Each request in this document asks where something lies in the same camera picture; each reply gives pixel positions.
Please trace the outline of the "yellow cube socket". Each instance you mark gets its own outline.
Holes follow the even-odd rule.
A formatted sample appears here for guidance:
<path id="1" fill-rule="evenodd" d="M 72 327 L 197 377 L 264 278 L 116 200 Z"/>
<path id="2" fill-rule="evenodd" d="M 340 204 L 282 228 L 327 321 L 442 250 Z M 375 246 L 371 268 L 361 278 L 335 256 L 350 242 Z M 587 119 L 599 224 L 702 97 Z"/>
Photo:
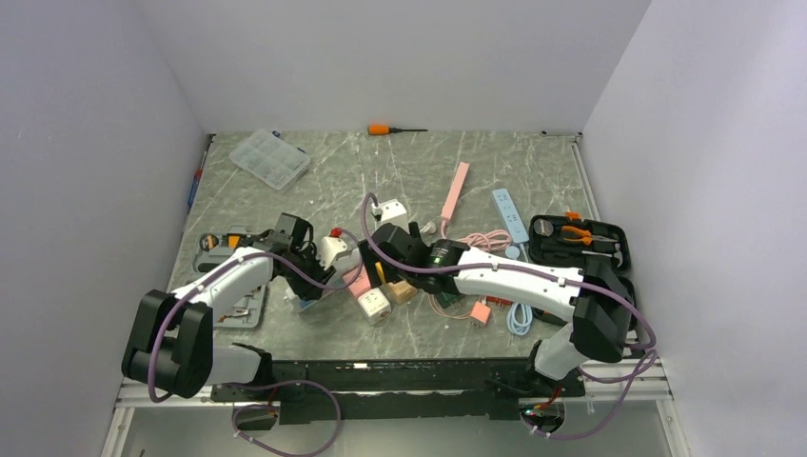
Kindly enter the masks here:
<path id="1" fill-rule="evenodd" d="M 376 269 L 376 272 L 377 272 L 377 275 L 379 277 L 379 280 L 380 280 L 381 284 L 382 285 L 385 284 L 386 279 L 385 279 L 385 275 L 384 275 L 383 265 L 380 262 L 376 262 L 375 263 L 375 269 Z"/>

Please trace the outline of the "beige cube socket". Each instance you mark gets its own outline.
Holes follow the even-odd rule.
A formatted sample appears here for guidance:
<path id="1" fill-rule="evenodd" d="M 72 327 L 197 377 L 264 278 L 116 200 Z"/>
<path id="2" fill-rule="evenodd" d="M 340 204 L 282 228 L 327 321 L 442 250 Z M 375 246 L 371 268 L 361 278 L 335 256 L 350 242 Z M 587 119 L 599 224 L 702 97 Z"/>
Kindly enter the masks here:
<path id="1" fill-rule="evenodd" d="M 406 281 L 387 283 L 384 291 L 388 300 L 395 305 L 404 304 L 419 293 L 416 288 L 408 284 Z"/>

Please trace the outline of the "pink cube socket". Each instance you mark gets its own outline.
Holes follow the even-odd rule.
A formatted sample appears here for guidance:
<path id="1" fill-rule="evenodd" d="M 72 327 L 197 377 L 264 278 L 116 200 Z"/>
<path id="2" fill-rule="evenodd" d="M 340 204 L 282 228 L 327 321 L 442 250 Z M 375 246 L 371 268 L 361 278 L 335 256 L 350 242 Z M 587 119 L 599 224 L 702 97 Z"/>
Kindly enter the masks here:
<path id="1" fill-rule="evenodd" d="M 372 290 L 371 282 L 364 267 L 356 268 L 354 271 L 347 273 L 344 276 L 344 281 L 347 283 L 353 277 L 355 277 L 355 279 L 347 286 L 347 290 L 354 298 L 359 299 Z"/>

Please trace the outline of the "white cube socket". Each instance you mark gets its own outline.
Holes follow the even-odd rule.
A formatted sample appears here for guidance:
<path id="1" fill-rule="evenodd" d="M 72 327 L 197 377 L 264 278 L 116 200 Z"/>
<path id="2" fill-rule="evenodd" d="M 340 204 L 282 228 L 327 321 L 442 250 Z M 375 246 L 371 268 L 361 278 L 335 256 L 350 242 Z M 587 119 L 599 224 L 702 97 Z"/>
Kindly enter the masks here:
<path id="1" fill-rule="evenodd" d="M 375 326 L 385 319 L 392 305 L 380 288 L 372 288 L 357 298 L 357 304 L 367 322 Z"/>

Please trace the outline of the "grey tool tray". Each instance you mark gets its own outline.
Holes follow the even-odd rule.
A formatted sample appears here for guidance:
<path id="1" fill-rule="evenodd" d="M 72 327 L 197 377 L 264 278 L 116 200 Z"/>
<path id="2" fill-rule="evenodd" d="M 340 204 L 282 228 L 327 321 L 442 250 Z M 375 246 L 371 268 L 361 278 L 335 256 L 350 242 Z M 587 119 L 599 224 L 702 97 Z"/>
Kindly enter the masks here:
<path id="1" fill-rule="evenodd" d="M 189 282 L 196 284 L 200 279 L 206 279 L 211 271 L 218 270 L 220 265 L 229 264 L 234 251 L 250 236 L 251 233 L 241 226 L 231 226 L 229 231 L 224 232 L 202 233 L 191 259 Z M 260 285 L 247 290 L 246 286 L 249 285 L 249 282 L 244 277 L 236 277 L 236 274 L 241 271 L 241 268 L 229 268 L 212 282 L 212 285 L 218 290 L 218 306 L 221 305 L 222 298 L 234 298 L 233 290 L 245 293 L 218 318 L 218 321 L 214 323 L 216 328 L 248 329 L 256 328 L 259 324 L 268 296 L 268 287 Z"/>

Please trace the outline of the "clear plastic screw box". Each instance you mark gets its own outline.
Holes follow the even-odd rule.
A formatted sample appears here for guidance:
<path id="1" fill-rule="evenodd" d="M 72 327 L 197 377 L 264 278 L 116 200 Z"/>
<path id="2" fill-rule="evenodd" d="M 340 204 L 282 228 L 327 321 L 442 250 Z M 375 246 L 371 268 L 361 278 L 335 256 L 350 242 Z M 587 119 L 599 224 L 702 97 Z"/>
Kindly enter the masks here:
<path id="1" fill-rule="evenodd" d="M 280 138 L 277 131 L 253 131 L 228 155 L 239 169 L 275 190 L 284 190 L 308 169 L 310 156 Z"/>

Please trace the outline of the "light blue power strip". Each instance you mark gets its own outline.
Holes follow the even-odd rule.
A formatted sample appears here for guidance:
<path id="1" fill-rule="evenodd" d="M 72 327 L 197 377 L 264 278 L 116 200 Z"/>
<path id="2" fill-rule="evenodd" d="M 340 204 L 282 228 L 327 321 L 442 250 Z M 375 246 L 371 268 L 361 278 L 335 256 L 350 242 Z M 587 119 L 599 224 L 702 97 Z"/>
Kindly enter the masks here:
<path id="1" fill-rule="evenodd" d="M 516 245 L 527 243 L 529 240 L 528 232 L 509 191 L 507 189 L 493 189 L 491 195 L 512 242 Z"/>

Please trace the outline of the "black tool case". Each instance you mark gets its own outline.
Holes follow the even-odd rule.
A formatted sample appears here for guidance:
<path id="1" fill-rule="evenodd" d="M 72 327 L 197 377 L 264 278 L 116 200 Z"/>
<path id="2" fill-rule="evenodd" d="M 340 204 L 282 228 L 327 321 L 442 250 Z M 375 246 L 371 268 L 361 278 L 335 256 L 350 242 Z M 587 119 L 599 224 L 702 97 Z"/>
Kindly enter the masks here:
<path id="1" fill-rule="evenodd" d="M 533 216 L 528 228 L 528 256 L 535 264 L 560 268 L 583 268 L 586 261 L 601 258 L 635 299 L 628 278 L 631 256 L 624 230 L 613 224 L 582 219 L 575 212 Z"/>

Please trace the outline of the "white power strip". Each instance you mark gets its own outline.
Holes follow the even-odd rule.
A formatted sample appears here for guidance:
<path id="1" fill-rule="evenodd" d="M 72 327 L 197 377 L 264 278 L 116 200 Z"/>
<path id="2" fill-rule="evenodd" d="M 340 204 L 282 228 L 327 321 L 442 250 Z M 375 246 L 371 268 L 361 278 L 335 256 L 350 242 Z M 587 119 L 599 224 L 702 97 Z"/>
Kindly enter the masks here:
<path id="1" fill-rule="evenodd" d="M 301 313 L 317 304 L 328 291 L 317 287 L 295 291 L 291 286 L 285 287 L 284 300 L 296 313 Z"/>

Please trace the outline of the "green cube socket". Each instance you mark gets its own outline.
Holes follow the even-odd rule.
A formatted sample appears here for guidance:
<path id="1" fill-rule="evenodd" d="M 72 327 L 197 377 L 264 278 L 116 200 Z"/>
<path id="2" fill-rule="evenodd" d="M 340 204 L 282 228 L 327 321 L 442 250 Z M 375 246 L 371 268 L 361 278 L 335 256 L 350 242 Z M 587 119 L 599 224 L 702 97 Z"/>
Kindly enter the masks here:
<path id="1" fill-rule="evenodd" d="M 463 297 L 450 292 L 441 292 L 436 294 L 434 298 L 441 309 L 446 309 L 458 304 Z"/>

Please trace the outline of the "pink power strip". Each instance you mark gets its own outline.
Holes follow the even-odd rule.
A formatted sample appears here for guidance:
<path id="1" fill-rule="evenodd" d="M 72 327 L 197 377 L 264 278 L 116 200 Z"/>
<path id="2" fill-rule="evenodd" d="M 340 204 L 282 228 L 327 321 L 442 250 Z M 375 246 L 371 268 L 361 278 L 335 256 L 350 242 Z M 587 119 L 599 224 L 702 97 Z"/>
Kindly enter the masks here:
<path id="1" fill-rule="evenodd" d="M 470 165 L 468 163 L 460 162 L 456 169 L 441 211 L 441 222 L 444 225 L 447 225 L 452 219 L 460 199 L 460 194 L 469 171 L 469 167 Z"/>

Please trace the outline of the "red cube socket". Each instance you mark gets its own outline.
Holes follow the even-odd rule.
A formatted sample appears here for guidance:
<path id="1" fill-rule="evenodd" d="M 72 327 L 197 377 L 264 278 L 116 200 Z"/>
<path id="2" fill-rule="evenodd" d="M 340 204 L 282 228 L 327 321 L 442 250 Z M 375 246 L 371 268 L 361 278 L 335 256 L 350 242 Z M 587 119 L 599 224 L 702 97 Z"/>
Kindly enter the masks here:
<path id="1" fill-rule="evenodd" d="M 499 297 L 484 296 L 482 301 L 490 308 L 509 308 L 512 306 L 511 301 L 504 300 Z"/>

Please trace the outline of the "pink charger plug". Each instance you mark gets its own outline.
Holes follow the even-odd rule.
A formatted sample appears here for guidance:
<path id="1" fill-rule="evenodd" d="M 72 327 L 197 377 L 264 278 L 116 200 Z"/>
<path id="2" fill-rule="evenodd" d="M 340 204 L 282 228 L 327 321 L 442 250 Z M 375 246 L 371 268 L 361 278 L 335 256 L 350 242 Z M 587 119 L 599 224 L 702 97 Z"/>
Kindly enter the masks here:
<path id="1" fill-rule="evenodd" d="M 483 328 L 487 325 L 491 312 L 491 308 L 485 302 L 477 301 L 468 315 L 468 320 L 474 326 Z"/>

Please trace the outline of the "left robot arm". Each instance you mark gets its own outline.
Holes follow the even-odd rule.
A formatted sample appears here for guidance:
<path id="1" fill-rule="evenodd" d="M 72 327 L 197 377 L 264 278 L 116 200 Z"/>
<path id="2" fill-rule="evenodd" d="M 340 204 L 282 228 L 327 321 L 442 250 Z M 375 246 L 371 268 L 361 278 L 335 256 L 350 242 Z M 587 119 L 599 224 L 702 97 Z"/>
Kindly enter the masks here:
<path id="1" fill-rule="evenodd" d="M 240 343 L 215 345 L 215 322 L 278 277 L 299 298 L 318 300 L 332 287 L 335 273 L 321 258 L 312 225 L 283 213 L 274 228 L 241 239 L 223 263 L 196 281 L 146 293 L 124 350 L 122 374 L 146 385 L 153 403 L 191 398 L 217 384 L 235 384 L 248 399 L 262 399 L 274 383 L 271 354 Z"/>

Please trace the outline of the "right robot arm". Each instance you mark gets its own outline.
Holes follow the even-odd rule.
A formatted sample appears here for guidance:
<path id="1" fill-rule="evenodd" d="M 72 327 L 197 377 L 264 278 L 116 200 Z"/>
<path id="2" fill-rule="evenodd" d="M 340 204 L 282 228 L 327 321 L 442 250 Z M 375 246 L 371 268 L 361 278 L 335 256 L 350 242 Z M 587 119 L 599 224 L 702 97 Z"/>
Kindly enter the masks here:
<path id="1" fill-rule="evenodd" d="M 537 343 L 524 382 L 546 395 L 581 364 L 623 358 L 635 306 L 602 265 L 588 273 L 507 259 L 455 240 L 426 244 L 415 228 L 390 223 L 367 232 L 369 249 L 411 286 L 429 294 L 485 295 L 547 312 L 564 325 Z"/>

